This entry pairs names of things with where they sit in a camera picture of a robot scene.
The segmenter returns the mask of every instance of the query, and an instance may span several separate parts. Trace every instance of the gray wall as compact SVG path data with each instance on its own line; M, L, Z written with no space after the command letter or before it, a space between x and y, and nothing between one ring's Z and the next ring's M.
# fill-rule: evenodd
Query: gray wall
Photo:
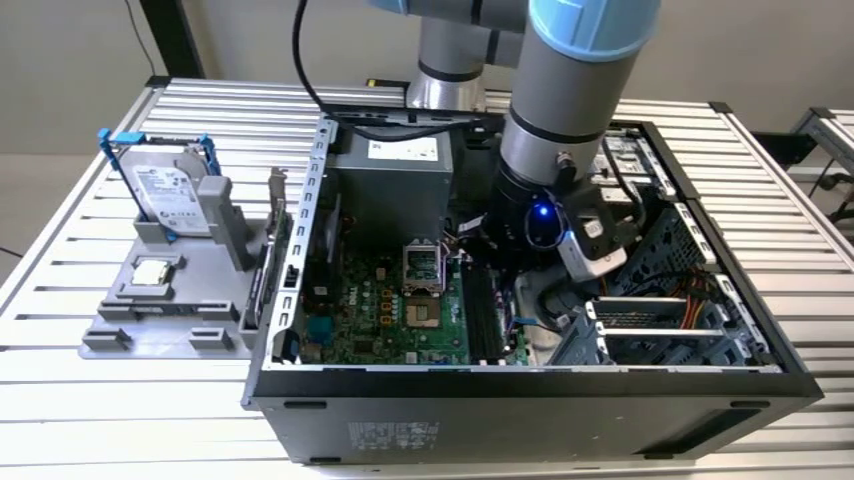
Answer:
M122 0L0 0L0 153L95 152L149 75Z
M211 77L295 82L295 0L185 3ZM728 101L757 129L788 129L811 105L854 108L852 18L851 0L665 0L626 96ZM317 84L408 79L418 20L313 0L303 45ZM125 3L0 0L0 70L0 152L93 152L149 76ZM489 70L488 85L510 88L513 72Z

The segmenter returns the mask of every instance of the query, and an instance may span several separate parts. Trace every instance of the white label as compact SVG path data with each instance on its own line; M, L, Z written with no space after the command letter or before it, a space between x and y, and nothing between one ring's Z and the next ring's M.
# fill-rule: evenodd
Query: white label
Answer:
M433 450L440 422L350 422L350 443L357 450Z
M440 161L440 147L434 137L422 137L406 142L369 142L369 158L376 160Z
M600 222L598 218L594 218L592 221L589 221L585 224L585 231L588 232L588 236L590 238L597 238L600 235L602 235L602 232L605 230L602 228L602 223Z
M481 223L484 222L484 215L481 215L477 218L473 218L472 220L469 220L466 223L464 223L460 228L457 229L458 232L468 232L470 230L474 230L476 228L478 228L481 226Z
M137 165L134 173L161 224L179 235L209 234L209 222L187 173L175 167L149 165Z

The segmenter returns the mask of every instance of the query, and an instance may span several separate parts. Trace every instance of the side panel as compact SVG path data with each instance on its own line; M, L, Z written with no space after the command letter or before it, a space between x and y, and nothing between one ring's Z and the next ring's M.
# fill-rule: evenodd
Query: side panel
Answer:
M698 458L800 406L797 399L732 402L726 397L266 398L258 403L293 461L350 464Z

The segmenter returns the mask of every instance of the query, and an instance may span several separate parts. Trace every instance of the cpu chip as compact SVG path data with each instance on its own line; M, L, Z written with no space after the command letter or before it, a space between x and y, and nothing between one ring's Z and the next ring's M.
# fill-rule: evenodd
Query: cpu chip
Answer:
M173 265L166 260L143 260L134 269L131 285L157 286L163 285Z
M438 298L408 297L406 326L412 328L440 328L442 306Z

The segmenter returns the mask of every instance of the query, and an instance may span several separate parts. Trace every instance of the metal table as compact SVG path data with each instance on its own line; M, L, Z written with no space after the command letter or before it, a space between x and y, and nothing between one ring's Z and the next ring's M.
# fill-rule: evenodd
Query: metal table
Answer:
M322 96L402 104L393 88ZM490 109L508 105L508 94L490 94ZM119 129L210 133L233 198L262 216L269 167L306 165L317 116L297 87L173 80L146 88ZM0 476L854 478L852 246L732 114L705 103L625 100L617 118L658 125L825 400L696 463L293 465L261 414L239 405L247 362L78 358L135 235L134 203L99 155L0 288L0 466L18 466ZM295 206L299 173L290 181Z

